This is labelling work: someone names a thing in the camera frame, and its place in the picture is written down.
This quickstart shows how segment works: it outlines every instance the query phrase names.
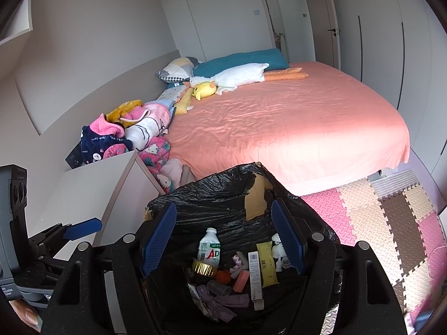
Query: pink eraser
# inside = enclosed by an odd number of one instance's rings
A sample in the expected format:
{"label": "pink eraser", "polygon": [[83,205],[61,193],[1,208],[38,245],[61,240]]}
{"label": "pink eraser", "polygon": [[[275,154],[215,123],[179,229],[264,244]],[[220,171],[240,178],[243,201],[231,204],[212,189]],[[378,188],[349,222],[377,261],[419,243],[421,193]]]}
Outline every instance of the pink eraser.
{"label": "pink eraser", "polygon": [[237,277],[236,283],[233,286],[233,290],[235,292],[242,292],[249,277],[250,277],[250,271],[246,269],[241,270],[239,276]]}

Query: bottle label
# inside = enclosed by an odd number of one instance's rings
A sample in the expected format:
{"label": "bottle label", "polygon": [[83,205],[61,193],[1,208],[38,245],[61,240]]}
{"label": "bottle label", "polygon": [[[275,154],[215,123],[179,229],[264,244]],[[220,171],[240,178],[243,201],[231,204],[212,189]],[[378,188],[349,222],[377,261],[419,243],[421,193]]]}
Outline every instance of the bottle label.
{"label": "bottle label", "polygon": [[220,243],[200,243],[199,261],[218,266],[220,260]]}

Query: blue gripper pad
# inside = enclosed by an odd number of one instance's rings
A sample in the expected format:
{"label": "blue gripper pad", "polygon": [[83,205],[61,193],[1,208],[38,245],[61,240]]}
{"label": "blue gripper pad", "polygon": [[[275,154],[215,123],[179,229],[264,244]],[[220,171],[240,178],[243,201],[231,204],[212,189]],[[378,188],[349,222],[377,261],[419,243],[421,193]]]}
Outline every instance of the blue gripper pad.
{"label": "blue gripper pad", "polygon": [[162,215],[162,218],[158,222],[142,253],[143,264],[141,265],[141,273],[144,276],[149,275],[151,271],[158,267],[158,263],[165,251],[166,244],[177,221],[177,210],[173,203],[169,203],[165,213],[163,214],[161,212],[159,215]]}
{"label": "blue gripper pad", "polygon": [[301,243],[298,239],[285,211],[277,200],[272,203],[271,213],[273,224],[281,239],[282,246],[287,254],[287,259],[298,273],[303,274],[305,272],[304,243]]}
{"label": "blue gripper pad", "polygon": [[101,228],[101,221],[98,218],[92,218],[68,227],[63,237],[70,241],[75,241],[79,238],[99,232]]}

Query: black trash bag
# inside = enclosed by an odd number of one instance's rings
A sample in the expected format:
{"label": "black trash bag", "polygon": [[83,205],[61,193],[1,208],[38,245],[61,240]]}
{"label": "black trash bag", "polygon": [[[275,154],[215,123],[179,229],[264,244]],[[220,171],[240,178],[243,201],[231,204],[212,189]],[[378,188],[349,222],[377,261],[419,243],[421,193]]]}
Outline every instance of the black trash bag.
{"label": "black trash bag", "polygon": [[[263,214],[247,220],[249,210],[245,209],[246,197],[254,186],[256,176],[265,177],[271,184],[267,183],[265,190],[262,188],[267,209]],[[213,174],[148,204],[148,211],[152,212],[153,217],[158,215],[166,202],[175,203],[177,208],[177,223],[159,266],[147,278],[151,311],[166,334],[276,335],[284,333],[289,327],[305,283],[305,276],[299,275],[294,268],[277,272],[279,284],[263,288],[264,310],[254,311],[253,302],[250,301],[247,309],[231,309],[238,316],[229,323],[213,322],[205,317],[193,303],[186,286],[186,268],[191,268],[192,259],[197,257],[199,242],[208,227],[217,230],[221,246],[219,266],[229,269],[234,266],[232,256],[237,250],[247,255],[257,250],[257,243],[271,241],[276,229],[270,208],[272,202],[279,198],[294,217],[305,219],[312,231],[324,233],[339,243],[334,230],[259,163],[238,165]],[[340,292],[341,276],[335,273],[328,310],[338,304]],[[243,293],[250,294],[249,281]]]}

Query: pink blanket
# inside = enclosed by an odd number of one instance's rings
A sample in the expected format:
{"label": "pink blanket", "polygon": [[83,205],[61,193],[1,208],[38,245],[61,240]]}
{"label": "pink blanket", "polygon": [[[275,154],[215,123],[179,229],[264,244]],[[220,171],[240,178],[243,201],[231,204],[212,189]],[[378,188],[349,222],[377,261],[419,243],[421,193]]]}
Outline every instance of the pink blanket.
{"label": "pink blanket", "polygon": [[307,195],[407,162],[408,129],[380,95],[321,63],[309,77],[262,82],[193,99],[167,139],[197,179],[261,162],[290,192]]}

